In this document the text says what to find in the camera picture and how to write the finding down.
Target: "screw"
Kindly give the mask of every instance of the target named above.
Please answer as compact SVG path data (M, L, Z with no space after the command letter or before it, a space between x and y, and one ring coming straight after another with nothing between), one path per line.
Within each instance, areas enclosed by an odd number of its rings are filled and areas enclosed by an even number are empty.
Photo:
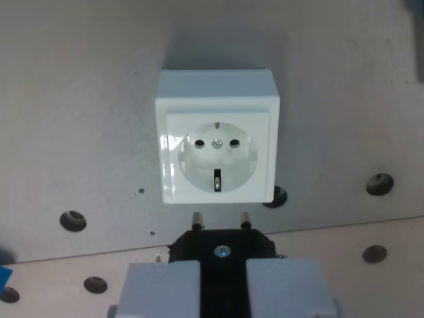
M212 142L212 147L215 148L215 149L220 149L220 147L222 147L222 146L223 146L223 141L221 139L215 139Z
M213 252L215 253L216 256L220 258L224 258L231 254L231 248L225 245L220 245Z

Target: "white plastic housing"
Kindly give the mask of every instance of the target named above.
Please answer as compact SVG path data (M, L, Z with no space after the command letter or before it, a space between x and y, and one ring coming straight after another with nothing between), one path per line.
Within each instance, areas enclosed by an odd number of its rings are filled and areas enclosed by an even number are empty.
M165 203L273 200L280 96L270 70L164 70L155 106Z

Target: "perforated metal panel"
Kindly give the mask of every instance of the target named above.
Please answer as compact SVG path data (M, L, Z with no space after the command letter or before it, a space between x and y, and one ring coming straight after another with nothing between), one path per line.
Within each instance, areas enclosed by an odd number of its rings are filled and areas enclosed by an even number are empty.
M422 318L424 303L424 218L270 235L277 252L290 259L316 259L342 305L345 318ZM388 250L379 264L367 264L362 252L373 244ZM2 317L115 318L130 263L168 261L168 249L145 248L99 255L26 262L8 285L21 295L17 303L0 301ZM105 293L93 295L83 281L103 278Z
M408 4L0 2L3 258L168 244L194 211L208 228L237 227L248 211L265 232L422 215L421 31ZM162 203L154 123L162 68L273 71L283 207ZM395 186L372 197L365 183L378 172ZM60 226L67 210L85 216L82 232Z

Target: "mounting hole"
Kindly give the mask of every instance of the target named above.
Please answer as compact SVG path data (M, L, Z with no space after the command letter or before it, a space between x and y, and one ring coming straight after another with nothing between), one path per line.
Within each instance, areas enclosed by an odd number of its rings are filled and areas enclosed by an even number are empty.
M205 146L205 142L204 142L203 140L201 140L201 139L198 139L198 140L196 140L196 141L194 142L194 146L195 146L197 149L202 149L202 148Z
M230 141L231 148L238 148L239 146L240 146L240 141L238 139L232 139L232 141Z
M370 195L385 195L392 190L394 180L389 174L374 174L367 182L365 189Z
M369 264L377 264L387 257L387 250L381 245L372 245L367 247L362 253L362 259Z
M60 216L59 222L70 232L80 232L87 227L87 220L77 211L66 211Z
M20 295L18 291L15 288L6 286L3 288L3 291L0 295L0 300L4 301L5 303L16 303L18 300L20 300Z
M90 293L104 293L107 291L107 282L103 278L92 276L84 280L84 288Z
M275 186L274 187L274 200L272 202L263 203L265 207L275 209L281 207L287 201L287 192L284 188Z

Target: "white electrical outlet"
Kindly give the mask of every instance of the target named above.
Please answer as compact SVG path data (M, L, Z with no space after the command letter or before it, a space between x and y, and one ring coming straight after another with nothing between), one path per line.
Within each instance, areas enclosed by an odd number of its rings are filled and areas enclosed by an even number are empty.
M155 106L165 203L273 200L280 96L270 70L164 70Z

